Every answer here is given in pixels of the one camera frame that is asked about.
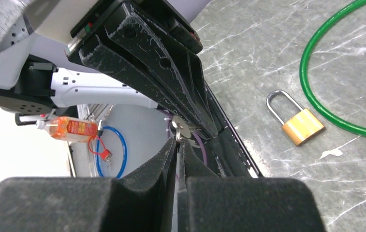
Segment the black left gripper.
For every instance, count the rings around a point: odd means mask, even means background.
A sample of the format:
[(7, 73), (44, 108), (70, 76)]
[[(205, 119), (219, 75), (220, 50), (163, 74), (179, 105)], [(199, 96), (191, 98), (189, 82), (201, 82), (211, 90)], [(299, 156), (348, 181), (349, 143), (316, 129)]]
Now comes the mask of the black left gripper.
[[(106, 34), (93, 33), (83, 43), (109, 15), (104, 23)], [(203, 45), (167, 0), (98, 0), (71, 28), (70, 36), (65, 49), (70, 62), (142, 92), (191, 123), (204, 137), (217, 136), (197, 55)]]

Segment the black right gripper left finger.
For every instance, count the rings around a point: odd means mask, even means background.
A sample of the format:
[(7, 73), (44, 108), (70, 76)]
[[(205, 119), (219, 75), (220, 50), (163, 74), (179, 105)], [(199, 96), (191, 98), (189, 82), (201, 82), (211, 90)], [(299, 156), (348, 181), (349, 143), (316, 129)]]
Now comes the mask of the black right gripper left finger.
[(0, 232), (169, 232), (177, 142), (123, 178), (12, 177), (0, 182)]

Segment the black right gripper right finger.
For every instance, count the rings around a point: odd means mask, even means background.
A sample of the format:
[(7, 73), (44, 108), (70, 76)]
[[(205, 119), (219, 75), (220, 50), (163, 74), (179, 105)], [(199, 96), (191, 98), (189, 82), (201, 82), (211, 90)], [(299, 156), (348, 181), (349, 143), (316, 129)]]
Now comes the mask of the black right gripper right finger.
[(219, 177), (179, 148), (180, 232), (323, 232), (311, 190), (292, 178)]

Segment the silver key bunch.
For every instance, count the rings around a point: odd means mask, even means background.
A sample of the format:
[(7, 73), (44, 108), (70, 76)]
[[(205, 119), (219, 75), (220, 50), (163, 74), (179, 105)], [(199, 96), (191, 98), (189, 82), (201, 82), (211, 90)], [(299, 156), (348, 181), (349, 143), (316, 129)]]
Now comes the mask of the silver key bunch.
[(195, 132), (197, 128), (181, 117), (174, 115), (170, 120), (170, 129), (176, 138), (176, 141), (179, 143), (182, 139), (190, 139), (194, 141), (193, 132)]

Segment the brass padlock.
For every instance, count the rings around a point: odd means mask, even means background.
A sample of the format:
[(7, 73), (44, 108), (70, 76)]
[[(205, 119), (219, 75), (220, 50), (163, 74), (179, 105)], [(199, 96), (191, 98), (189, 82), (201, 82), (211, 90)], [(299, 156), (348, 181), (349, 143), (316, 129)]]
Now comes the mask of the brass padlock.
[[(283, 95), (293, 106), (299, 110), (297, 114), (288, 121), (284, 121), (271, 106), (271, 101), (275, 96)], [(271, 115), (281, 124), (281, 129), (289, 137), (295, 146), (300, 146), (308, 139), (325, 130), (323, 125), (309, 109), (303, 108), (288, 92), (284, 90), (274, 90), (268, 94), (265, 104)]]

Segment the green cable lock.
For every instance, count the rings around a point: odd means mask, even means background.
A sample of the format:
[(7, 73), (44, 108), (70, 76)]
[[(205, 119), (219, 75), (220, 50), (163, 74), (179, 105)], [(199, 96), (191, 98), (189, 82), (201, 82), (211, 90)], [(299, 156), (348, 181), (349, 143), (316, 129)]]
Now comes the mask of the green cable lock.
[(366, 5), (366, 0), (355, 0), (348, 5), (344, 6), (340, 10), (338, 10), (335, 14), (333, 14), (330, 18), (328, 18), (311, 36), (307, 45), (305, 46), (303, 53), (301, 55), (300, 63), (299, 63), (299, 81), (302, 88), (302, 91), (309, 101), (309, 103), (314, 107), (314, 109), (323, 116), (327, 121), (331, 122), (336, 127), (345, 130), (347, 132), (356, 134), (358, 136), (366, 137), (366, 128), (348, 122), (330, 110), (328, 110), (315, 96), (308, 77), (308, 65), (310, 61), (310, 57), (313, 54), (313, 50), (318, 44), (318, 42), (322, 39), (322, 37), (339, 21), (343, 18), (347, 17), (354, 11), (360, 9), (361, 7)]

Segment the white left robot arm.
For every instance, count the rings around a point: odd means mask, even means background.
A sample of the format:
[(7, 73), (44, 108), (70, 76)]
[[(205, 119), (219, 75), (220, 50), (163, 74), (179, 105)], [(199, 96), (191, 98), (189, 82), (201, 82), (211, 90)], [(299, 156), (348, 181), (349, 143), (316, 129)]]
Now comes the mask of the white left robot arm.
[(190, 22), (205, 0), (0, 0), (0, 106), (29, 115), (80, 104), (169, 111), (206, 139), (212, 109)]

